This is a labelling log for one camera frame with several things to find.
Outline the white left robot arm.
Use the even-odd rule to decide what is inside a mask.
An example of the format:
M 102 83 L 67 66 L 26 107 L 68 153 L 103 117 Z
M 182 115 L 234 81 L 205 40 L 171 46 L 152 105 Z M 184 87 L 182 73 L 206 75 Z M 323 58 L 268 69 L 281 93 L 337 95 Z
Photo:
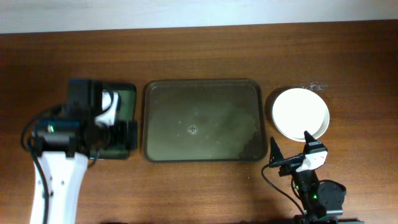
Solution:
M 26 125 L 21 145 L 35 167 L 31 223 L 74 223 L 87 169 L 136 149 L 136 95 L 132 83 L 71 79 L 66 102 Z

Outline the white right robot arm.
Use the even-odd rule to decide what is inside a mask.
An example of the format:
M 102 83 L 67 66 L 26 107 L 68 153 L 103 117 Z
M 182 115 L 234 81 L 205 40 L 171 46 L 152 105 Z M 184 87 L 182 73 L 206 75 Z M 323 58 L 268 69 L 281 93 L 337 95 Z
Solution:
M 274 138 L 270 138 L 270 159 L 263 168 L 278 168 L 279 175 L 290 176 L 290 186 L 297 203 L 274 184 L 270 186 L 285 195 L 300 210 L 294 216 L 294 223 L 338 223 L 338 217 L 343 214 L 346 187 L 332 180 L 320 180 L 316 170 L 326 161 L 328 149 L 316 140 L 308 131 L 304 132 L 305 145 L 303 152 L 296 156 L 285 158 Z

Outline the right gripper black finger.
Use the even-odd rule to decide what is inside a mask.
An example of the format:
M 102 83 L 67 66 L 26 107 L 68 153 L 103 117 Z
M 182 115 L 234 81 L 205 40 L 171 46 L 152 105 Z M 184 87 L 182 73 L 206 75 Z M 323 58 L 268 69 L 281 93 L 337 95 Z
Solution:
M 270 150 L 269 167 L 279 167 L 284 161 L 284 157 L 274 137 L 270 138 Z
M 308 131 L 304 131 L 304 137 L 306 144 L 316 142 L 316 139 Z

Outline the cream plate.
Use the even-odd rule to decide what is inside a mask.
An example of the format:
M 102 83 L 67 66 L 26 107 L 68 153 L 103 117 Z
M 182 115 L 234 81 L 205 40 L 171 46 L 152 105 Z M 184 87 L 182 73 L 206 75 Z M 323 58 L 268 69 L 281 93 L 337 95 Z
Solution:
M 271 116 L 282 135 L 298 142 L 304 142 L 306 131 L 318 139 L 330 124 L 330 112 L 325 101 L 304 88 L 283 91 L 272 105 Z

